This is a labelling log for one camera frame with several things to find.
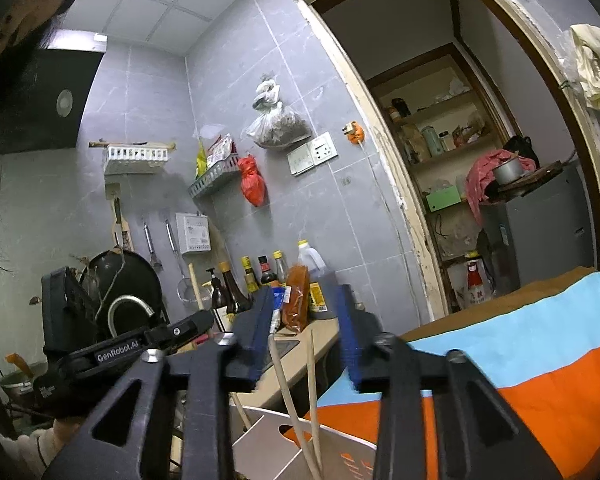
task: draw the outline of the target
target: wall-mounted basket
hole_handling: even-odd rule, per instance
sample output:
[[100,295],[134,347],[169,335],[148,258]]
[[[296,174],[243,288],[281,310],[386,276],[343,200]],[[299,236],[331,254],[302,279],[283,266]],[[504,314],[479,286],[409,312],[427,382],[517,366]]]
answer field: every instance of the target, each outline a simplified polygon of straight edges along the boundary
[[104,174],[157,173],[167,160],[167,148],[110,144],[104,149]]
[[191,198],[198,198],[223,186],[232,176],[240,174],[238,154],[232,153],[227,158],[219,160],[202,176],[189,186]]

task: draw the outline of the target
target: brown noodle package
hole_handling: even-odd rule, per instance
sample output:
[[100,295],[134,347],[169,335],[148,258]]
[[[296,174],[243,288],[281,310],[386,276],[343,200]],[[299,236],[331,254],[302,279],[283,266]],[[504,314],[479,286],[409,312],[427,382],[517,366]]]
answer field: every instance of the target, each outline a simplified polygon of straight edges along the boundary
[[309,270],[294,265],[286,279],[285,300],[282,303],[282,323],[299,334],[309,324]]

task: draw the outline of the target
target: orange plug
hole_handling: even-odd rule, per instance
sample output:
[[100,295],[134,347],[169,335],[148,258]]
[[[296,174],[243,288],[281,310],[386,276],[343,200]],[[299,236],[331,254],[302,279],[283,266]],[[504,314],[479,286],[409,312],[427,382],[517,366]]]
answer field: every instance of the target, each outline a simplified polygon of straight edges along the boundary
[[356,121],[351,121],[342,129],[347,134],[347,139],[352,144],[359,144],[365,140],[365,131]]

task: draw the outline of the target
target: red plastic bag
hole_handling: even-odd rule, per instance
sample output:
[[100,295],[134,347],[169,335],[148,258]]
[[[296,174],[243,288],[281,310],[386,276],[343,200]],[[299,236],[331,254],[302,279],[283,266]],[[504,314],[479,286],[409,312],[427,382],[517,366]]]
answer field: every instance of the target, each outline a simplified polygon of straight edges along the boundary
[[240,168],[240,172],[242,173],[242,182],[240,183],[242,194],[254,206],[261,206],[264,204],[264,195],[267,192],[267,187],[258,171],[256,159],[253,158],[253,155],[239,158],[238,168]]

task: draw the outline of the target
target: gray plastic basket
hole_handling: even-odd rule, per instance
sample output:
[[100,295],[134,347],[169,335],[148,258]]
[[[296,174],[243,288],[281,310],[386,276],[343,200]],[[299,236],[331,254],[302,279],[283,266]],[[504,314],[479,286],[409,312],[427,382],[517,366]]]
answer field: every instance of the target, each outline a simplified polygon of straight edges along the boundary
[[227,158],[216,162],[189,186],[191,198],[203,196],[223,186],[232,176],[240,174],[238,154],[232,153]]

